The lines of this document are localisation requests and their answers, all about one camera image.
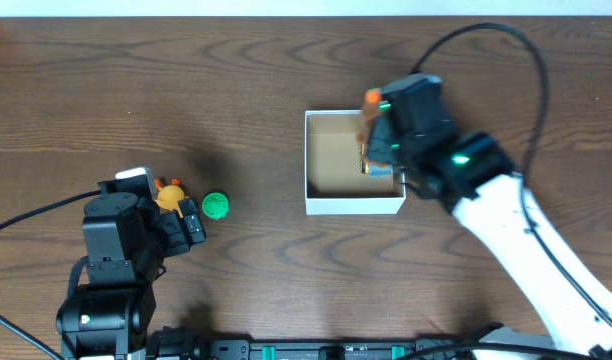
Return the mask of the orange toy duck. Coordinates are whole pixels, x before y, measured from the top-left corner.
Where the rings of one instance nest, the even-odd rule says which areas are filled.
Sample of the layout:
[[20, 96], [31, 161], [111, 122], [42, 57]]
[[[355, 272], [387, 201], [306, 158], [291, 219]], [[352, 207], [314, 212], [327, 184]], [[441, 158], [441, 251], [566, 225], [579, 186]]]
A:
[[179, 202], [186, 199], [187, 195], [182, 188], [181, 180], [173, 178], [168, 185], [165, 185], [162, 180], [156, 178], [154, 180], [155, 188], [158, 191], [155, 202], [157, 205], [166, 211], [176, 211], [180, 217], [183, 216]]

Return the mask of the brown plush bear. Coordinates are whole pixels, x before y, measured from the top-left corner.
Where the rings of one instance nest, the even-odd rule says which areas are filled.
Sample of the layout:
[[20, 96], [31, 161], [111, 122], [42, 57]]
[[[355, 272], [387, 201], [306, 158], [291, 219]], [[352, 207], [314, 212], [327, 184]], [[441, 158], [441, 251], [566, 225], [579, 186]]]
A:
[[360, 154], [362, 161], [369, 167], [387, 167], [387, 164], [370, 161], [367, 158], [367, 151], [369, 149], [368, 141], [370, 133], [377, 117], [381, 114], [379, 103], [382, 101], [382, 94], [379, 88], [369, 89], [364, 95], [364, 102], [361, 106], [362, 114], [362, 129], [357, 134], [357, 142], [360, 147]]

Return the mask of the yellow grey toy truck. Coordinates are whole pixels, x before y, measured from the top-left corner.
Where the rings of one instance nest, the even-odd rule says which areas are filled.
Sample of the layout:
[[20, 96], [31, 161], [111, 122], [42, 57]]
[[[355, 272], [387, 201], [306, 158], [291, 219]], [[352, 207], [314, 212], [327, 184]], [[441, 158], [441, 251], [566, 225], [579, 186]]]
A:
[[366, 159], [360, 161], [360, 171], [370, 177], [388, 177], [393, 174], [391, 165], [377, 164]]

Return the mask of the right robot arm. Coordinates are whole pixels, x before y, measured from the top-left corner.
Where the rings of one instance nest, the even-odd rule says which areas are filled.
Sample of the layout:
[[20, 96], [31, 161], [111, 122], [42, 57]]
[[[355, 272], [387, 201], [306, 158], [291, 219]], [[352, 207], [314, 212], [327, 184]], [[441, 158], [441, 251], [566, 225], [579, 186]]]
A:
[[554, 347], [612, 359], [612, 293], [550, 223], [498, 142], [460, 134], [439, 77], [415, 73], [364, 96], [362, 154], [404, 172], [502, 265], [544, 323]]

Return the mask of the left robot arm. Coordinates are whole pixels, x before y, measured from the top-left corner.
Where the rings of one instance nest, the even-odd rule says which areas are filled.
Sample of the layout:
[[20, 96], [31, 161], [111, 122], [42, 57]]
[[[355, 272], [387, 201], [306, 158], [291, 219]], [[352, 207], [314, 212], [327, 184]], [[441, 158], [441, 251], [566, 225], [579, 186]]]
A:
[[126, 359], [146, 347], [156, 308], [153, 283], [164, 260], [206, 240], [191, 198], [162, 213], [149, 197], [103, 193], [84, 208], [87, 259], [71, 271], [56, 316], [66, 359]]

